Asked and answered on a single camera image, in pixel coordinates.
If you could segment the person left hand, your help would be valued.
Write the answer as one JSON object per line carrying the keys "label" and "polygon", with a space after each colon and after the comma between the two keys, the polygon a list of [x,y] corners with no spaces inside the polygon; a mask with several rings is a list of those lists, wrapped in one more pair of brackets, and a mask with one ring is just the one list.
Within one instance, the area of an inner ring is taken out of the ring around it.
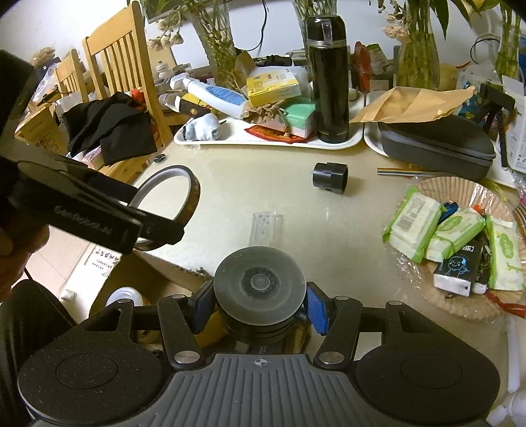
{"label": "person left hand", "polygon": [[22,277],[29,258],[45,246],[49,236],[49,227],[45,225],[29,233],[29,242],[16,245],[5,230],[1,230],[1,301],[11,293],[13,285]]}

